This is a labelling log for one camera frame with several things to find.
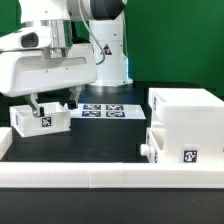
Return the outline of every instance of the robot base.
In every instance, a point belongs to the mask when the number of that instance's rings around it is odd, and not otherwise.
[[[85,85],[85,89],[91,92],[97,93],[119,93],[123,91],[128,91],[133,88],[133,81],[128,80],[126,84],[123,85],[95,85],[95,84],[87,84]]]

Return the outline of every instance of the white cardboard box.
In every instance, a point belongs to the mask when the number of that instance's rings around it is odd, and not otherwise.
[[[152,88],[149,105],[150,162],[223,162],[223,101],[204,89]]]
[[[22,137],[70,130],[70,113],[60,103],[45,103],[40,106],[44,107],[45,117],[33,117],[29,105],[10,107],[11,126]]]

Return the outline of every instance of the white box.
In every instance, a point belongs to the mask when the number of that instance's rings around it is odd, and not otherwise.
[[[223,101],[204,89],[152,88],[149,105],[150,162],[223,162]]]
[[[15,127],[22,137],[70,130],[70,113],[60,103],[46,103],[39,106],[44,108],[44,117],[33,117],[29,105],[10,107],[11,126]]]
[[[0,128],[0,160],[12,144],[12,128]]]

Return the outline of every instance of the label sticker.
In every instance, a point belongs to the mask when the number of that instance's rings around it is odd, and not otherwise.
[[[157,104],[157,99],[156,99],[156,97],[154,97],[154,99],[153,99],[153,109],[156,111],[156,104]]]
[[[101,105],[97,104],[85,104],[83,110],[101,110]]]
[[[150,136],[149,136],[149,134],[147,134],[147,137],[146,137],[146,144],[149,145],[149,142],[150,142]]]
[[[43,128],[51,127],[51,125],[52,125],[51,117],[42,118],[42,127]]]
[[[83,111],[82,117],[101,117],[100,111]]]
[[[122,105],[106,105],[106,110],[124,110]]]
[[[198,150],[184,150],[183,163],[197,163]]]
[[[17,114],[16,114],[16,124],[19,125],[19,117]]]
[[[155,151],[154,163],[158,163],[158,152]]]
[[[107,112],[106,113],[107,117],[125,117],[124,112]]]
[[[112,52],[111,52],[110,47],[109,47],[108,44],[106,44],[106,46],[104,47],[103,50],[104,50],[105,55],[112,55]]]

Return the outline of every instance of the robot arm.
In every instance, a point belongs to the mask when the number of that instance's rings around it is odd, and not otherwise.
[[[127,0],[19,2],[24,28],[0,38],[0,92],[29,96],[29,104],[37,108],[37,93],[95,82],[92,46],[72,44],[71,21],[81,20],[80,12],[85,19],[115,19]],[[35,116],[41,116],[37,110]]]

